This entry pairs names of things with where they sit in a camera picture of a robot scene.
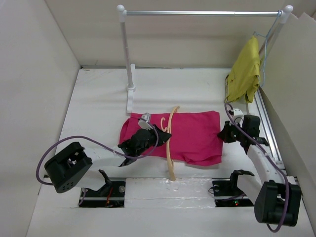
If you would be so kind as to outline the wooden clothes hanger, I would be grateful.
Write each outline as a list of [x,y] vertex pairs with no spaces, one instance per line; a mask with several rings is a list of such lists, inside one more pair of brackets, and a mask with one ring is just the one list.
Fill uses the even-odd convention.
[[[171,134],[171,132],[172,132],[172,118],[173,118],[174,114],[178,112],[179,108],[180,108],[179,105],[172,108],[172,110],[169,114],[169,117],[168,117],[167,126],[163,125],[163,123],[166,121],[166,118],[165,117],[161,118],[160,128],[163,132],[167,132],[167,133]],[[173,163],[173,159],[172,159],[172,155],[171,155],[170,141],[171,141],[171,139],[169,139],[166,142],[166,160],[167,160],[169,180],[175,181],[176,176],[174,174],[174,163]]]

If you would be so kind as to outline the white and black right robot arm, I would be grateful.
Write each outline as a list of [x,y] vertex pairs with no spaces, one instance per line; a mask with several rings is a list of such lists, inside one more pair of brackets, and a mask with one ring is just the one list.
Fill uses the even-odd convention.
[[283,171],[266,152],[268,141],[260,137],[260,118],[236,111],[228,112],[229,120],[218,134],[224,143],[239,142],[252,161],[259,179],[251,171],[234,170],[228,182],[231,193],[243,193],[254,205],[255,218],[267,226],[294,227],[299,216],[301,189],[291,184]]

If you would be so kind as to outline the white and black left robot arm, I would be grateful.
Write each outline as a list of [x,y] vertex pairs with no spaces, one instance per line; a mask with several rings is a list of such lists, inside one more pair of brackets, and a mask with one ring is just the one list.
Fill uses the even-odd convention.
[[105,145],[99,149],[84,148],[79,142],[72,142],[49,159],[44,168],[59,194],[80,187],[104,196],[110,191],[111,184],[103,170],[105,166],[128,166],[138,159],[151,156],[157,147],[164,145],[170,138],[170,133],[154,126],[137,130],[117,149]]

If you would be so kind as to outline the black right arm base rail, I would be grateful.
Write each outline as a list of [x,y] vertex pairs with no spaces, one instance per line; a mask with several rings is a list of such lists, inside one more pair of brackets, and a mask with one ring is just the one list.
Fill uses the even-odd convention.
[[254,207],[249,197],[233,187],[229,178],[214,178],[208,192],[213,195],[215,207]]

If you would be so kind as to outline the black left arm base rail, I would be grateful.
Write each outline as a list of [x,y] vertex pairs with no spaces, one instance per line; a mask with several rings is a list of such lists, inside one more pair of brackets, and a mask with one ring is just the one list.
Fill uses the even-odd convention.
[[82,208],[123,208],[125,201],[125,180],[114,180],[105,194],[91,189],[82,190],[79,207]]

